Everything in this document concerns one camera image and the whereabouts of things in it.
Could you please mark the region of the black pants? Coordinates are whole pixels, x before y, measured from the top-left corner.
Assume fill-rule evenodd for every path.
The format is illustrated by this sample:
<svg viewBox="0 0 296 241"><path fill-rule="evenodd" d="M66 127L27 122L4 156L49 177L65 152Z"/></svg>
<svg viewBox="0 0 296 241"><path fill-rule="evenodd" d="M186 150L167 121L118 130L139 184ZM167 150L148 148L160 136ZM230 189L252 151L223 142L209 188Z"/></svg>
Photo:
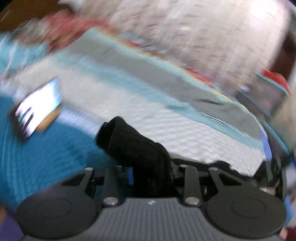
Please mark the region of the black pants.
<svg viewBox="0 0 296 241"><path fill-rule="evenodd" d="M136 198L166 198L179 195L171 180L171 156L160 143L141 135L120 116L105 122L96 144L119 165L133 168L131 195Z"/></svg>

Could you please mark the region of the blue patterned bed sheet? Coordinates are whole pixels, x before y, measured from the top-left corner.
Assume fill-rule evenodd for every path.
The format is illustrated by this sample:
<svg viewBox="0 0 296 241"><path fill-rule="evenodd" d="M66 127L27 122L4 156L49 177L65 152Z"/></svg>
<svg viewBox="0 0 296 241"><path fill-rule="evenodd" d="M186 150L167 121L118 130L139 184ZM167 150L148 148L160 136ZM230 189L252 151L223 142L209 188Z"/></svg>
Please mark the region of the blue patterned bed sheet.
<svg viewBox="0 0 296 241"><path fill-rule="evenodd" d="M103 168L109 156L95 145L103 121L119 114L119 92L107 78L113 68L91 54L106 42L88 30L62 51L45 55L45 46L17 46L1 35L1 203L15 210L30 195L85 167ZM18 140L8 111L15 100L54 81L61 116L43 133Z"/></svg>

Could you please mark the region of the striped zigzag bedspread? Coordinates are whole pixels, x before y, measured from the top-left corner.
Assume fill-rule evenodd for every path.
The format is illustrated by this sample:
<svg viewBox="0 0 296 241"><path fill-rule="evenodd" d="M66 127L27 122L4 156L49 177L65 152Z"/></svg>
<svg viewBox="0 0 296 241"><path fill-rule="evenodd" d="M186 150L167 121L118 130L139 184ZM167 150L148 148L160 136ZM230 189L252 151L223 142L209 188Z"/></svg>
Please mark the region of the striped zigzag bedspread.
<svg viewBox="0 0 296 241"><path fill-rule="evenodd" d="M266 158L263 128L242 104L96 28L1 78L1 93L20 100L55 77L64 102L59 120L89 135L120 116L174 158L221 160L247 175Z"/></svg>

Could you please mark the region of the dark bedside furniture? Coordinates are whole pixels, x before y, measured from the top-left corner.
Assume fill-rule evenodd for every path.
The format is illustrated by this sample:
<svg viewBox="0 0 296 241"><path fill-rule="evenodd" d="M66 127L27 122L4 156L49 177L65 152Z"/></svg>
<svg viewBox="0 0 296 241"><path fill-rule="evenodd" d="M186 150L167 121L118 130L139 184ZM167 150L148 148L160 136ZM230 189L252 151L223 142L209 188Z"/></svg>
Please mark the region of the dark bedside furniture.
<svg viewBox="0 0 296 241"><path fill-rule="evenodd" d="M272 117L290 92L273 79L256 73L255 80L240 87L235 98L262 122Z"/></svg>

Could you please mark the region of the smartphone with lit screen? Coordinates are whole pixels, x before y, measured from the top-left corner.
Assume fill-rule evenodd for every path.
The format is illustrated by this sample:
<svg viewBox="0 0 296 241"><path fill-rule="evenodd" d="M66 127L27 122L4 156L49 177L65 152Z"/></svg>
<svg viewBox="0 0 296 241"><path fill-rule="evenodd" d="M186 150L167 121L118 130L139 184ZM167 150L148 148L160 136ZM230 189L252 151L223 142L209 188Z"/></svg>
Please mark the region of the smartphone with lit screen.
<svg viewBox="0 0 296 241"><path fill-rule="evenodd" d="M52 123L59 115L61 104L62 94L58 77L29 93L9 111L17 137L26 142L45 119Z"/></svg>

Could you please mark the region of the beige patterned curtain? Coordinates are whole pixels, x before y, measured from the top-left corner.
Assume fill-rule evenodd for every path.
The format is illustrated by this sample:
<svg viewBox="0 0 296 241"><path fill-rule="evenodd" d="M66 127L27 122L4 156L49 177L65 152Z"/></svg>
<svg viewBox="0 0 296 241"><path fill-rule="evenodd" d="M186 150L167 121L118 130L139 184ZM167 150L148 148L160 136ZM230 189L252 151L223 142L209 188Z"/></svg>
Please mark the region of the beige patterned curtain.
<svg viewBox="0 0 296 241"><path fill-rule="evenodd" d="M226 88L250 84L287 33L287 1L67 1L79 15L106 19L165 47Z"/></svg>

